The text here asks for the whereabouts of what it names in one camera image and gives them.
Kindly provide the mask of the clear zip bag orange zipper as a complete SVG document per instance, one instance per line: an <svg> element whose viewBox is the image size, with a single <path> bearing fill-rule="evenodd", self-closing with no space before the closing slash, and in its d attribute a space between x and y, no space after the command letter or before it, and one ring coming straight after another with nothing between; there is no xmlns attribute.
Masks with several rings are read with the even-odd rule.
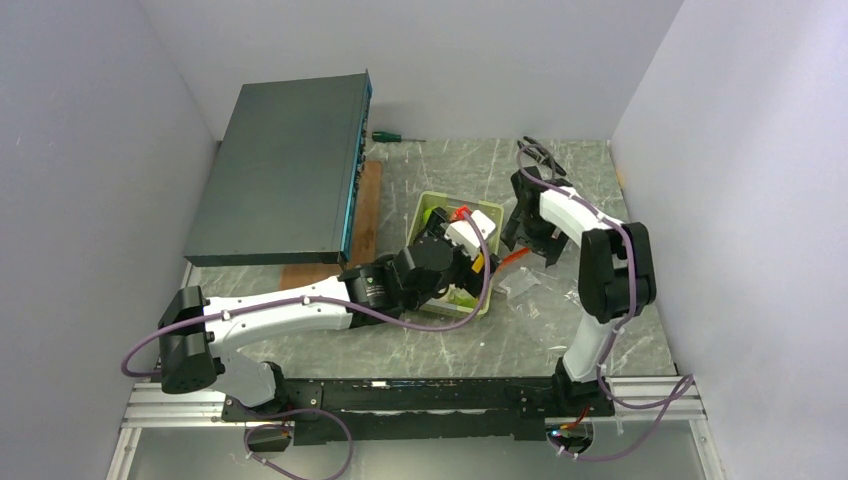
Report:
<svg viewBox="0 0 848 480"><path fill-rule="evenodd" d="M494 291L505 301L522 332L543 350L565 353L584 316L579 295L580 250L568 244L557 263L520 248L495 275Z"/></svg>

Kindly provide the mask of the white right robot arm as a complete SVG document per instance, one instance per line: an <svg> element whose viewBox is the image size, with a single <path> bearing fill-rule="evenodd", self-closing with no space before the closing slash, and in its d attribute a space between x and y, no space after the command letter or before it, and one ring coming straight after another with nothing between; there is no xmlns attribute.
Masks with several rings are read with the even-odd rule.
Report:
<svg viewBox="0 0 848 480"><path fill-rule="evenodd" d="M656 298L647 227L617 220L589 203L566 181L548 183L535 169L510 178L517 204L501 233L508 249L521 245L558 262L565 246L579 250L578 296L583 309L576 337L558 360L551 401L574 415L608 395L604 366L622 327Z"/></svg>

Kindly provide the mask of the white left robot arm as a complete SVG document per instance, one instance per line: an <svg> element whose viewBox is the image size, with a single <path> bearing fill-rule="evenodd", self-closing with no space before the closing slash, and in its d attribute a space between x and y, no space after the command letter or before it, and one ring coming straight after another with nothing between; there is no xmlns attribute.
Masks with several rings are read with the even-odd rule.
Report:
<svg viewBox="0 0 848 480"><path fill-rule="evenodd" d="M272 420L289 395L281 368L240 348L268 337L399 323L450 286L479 297L493 270L494 224L479 210L468 219L433 218L395 255L295 289L248 297L210 297L198 286L177 291L158 327L164 393L213 388Z"/></svg>

